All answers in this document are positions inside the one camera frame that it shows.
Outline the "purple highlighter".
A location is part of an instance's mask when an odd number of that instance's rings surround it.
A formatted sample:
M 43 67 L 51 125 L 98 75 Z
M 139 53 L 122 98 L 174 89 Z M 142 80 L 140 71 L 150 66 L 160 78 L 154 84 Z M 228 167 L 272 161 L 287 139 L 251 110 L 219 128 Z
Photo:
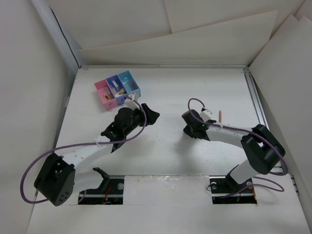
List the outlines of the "purple highlighter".
M 137 89 L 135 84 L 132 81 L 130 81 L 130 86 L 131 86 L 133 91 Z

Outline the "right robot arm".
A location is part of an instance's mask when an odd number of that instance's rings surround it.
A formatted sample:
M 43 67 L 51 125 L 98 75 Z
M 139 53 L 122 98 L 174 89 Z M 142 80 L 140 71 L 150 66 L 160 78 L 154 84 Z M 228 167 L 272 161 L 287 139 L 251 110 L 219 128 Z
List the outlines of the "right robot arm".
M 266 126 L 258 124 L 250 129 L 222 126 L 206 112 L 205 109 L 201 113 L 193 109 L 185 112 L 182 115 L 186 123 L 183 132 L 191 138 L 223 142 L 243 149 L 247 159 L 226 175 L 225 186 L 229 191 L 237 192 L 250 178 L 269 174 L 282 161 L 286 151 Z

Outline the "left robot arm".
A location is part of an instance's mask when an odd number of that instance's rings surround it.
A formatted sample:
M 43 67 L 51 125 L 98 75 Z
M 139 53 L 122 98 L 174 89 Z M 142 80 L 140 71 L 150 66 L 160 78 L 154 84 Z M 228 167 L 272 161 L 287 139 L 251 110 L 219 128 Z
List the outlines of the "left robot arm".
M 107 191 L 109 175 L 101 168 L 93 170 L 99 173 L 92 182 L 81 175 L 82 170 L 102 156 L 118 150 L 127 136 L 137 127 L 153 125 L 160 114 L 151 110 L 147 104 L 129 104 L 118 110 L 113 122 L 92 142 L 75 144 L 73 152 L 57 155 L 49 153 L 34 182 L 34 187 L 54 206 L 67 201 L 72 193 L 94 189 L 97 193 Z

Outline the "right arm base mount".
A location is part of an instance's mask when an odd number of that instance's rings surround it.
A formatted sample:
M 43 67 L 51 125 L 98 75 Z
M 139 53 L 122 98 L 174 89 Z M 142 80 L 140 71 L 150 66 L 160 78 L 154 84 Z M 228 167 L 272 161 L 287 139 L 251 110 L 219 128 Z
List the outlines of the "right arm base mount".
M 206 191 L 211 194 L 213 204 L 257 204 L 254 192 L 252 177 L 247 177 L 242 173 L 238 173 L 239 179 L 246 179 L 237 182 L 232 172 L 235 166 L 226 175 L 213 175 L 209 177 L 209 184 Z

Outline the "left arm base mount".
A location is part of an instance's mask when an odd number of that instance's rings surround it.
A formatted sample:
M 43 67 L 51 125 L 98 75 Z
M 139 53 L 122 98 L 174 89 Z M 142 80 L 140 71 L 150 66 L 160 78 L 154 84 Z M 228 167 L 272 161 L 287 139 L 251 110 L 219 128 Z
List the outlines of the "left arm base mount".
M 100 174 L 101 183 L 95 189 L 81 191 L 78 205 L 122 205 L 124 176 L 110 176 L 99 167 L 93 170 Z

